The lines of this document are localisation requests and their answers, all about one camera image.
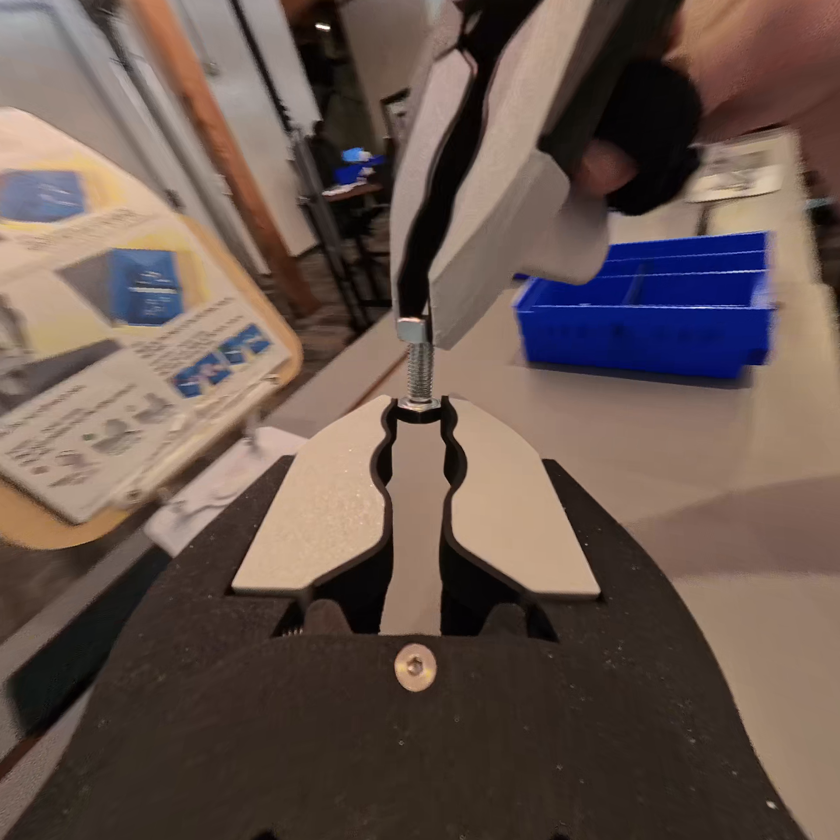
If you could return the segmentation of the instruction poster board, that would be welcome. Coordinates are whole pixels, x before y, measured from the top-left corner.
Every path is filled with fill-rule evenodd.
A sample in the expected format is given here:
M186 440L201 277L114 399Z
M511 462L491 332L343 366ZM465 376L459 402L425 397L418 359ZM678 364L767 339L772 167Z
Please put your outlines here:
M104 537L300 372L228 250L130 173L2 108L1 533Z

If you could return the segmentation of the blue plastic bin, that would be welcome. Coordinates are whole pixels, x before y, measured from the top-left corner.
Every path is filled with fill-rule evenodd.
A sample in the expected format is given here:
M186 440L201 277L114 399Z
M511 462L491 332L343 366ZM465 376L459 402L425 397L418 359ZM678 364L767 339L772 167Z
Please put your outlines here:
M348 186L366 181L373 171L388 162L385 154L374 154L362 147L342 150L341 164L334 169L334 183Z
M536 364L735 380L770 354L771 232L610 247L573 286L530 277L511 307Z

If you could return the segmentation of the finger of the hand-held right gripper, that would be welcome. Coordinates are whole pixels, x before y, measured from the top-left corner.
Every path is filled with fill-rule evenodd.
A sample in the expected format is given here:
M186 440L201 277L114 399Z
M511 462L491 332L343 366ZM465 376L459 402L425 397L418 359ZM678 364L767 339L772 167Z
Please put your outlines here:
M537 2L490 73L479 145L429 271L433 342L452 349L516 274L582 285L608 247L602 198L541 150L630 2Z
M492 57L455 46L413 87L391 211L398 322L477 322L493 302L480 267L492 179L478 172L492 81Z

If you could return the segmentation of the person's right hand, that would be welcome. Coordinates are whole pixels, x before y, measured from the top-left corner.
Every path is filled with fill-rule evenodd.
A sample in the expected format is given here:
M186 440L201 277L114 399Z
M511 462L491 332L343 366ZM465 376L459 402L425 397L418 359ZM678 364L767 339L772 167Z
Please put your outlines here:
M839 2L684 2L619 77L574 183L626 216L669 203L700 145L784 126L839 190Z

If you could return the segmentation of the silver hex bolt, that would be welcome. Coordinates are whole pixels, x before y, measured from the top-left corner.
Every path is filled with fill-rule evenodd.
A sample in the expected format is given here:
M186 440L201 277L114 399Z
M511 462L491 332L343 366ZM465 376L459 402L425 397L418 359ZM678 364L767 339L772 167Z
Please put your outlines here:
M397 402L400 419L410 424L438 421L441 403L433 394L434 346L429 342L410 343L406 369L406 395Z

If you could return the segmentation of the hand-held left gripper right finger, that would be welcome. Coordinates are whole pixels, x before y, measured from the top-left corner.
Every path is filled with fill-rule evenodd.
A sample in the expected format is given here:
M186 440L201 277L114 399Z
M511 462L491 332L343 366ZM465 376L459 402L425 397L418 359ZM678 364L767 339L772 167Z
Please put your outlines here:
M519 433L461 397L442 400L448 491L440 530L440 633L479 635L516 613L556 635L549 606L601 596L549 471Z

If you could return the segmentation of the wooden support post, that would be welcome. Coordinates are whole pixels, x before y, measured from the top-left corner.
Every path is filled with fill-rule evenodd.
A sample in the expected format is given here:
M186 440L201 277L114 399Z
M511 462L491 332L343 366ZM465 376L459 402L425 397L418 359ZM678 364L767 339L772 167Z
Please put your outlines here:
M224 178L258 251L296 317L322 306L301 276L183 27L166 1L125 3L159 61L171 89L197 132L207 156Z

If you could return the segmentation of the black phone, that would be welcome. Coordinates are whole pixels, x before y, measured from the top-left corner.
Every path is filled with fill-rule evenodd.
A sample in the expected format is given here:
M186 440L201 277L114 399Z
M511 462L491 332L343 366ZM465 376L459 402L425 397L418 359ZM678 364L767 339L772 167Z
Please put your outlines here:
M151 548L103 561L2 643L2 740L49 728L89 687L124 625L170 563Z

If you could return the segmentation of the metal frame stand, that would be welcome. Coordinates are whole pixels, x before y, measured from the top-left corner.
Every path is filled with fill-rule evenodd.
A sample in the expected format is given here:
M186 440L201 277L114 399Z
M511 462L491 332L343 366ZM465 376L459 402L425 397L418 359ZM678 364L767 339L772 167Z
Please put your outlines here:
M307 211L313 222L321 252L327 260L334 284L349 314L350 324L356 335L362 335L374 323L371 310L383 308L384 303L380 297L375 296L375 290L368 297L364 297L360 292L354 270L345 258L339 227L322 195L318 168L312 158L306 136L301 127L293 122L282 101L242 2L229 1L228 5L231 7L240 34L245 40L280 125L290 141L292 163L302 184L302 195L298 198L298 204Z

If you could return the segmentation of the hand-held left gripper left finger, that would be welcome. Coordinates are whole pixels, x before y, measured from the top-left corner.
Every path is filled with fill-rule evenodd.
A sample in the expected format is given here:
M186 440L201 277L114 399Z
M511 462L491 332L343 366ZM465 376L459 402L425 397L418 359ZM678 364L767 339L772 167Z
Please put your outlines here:
M381 631L393 574L392 447L396 400L382 395L296 453L231 584L302 611L336 602L357 634Z

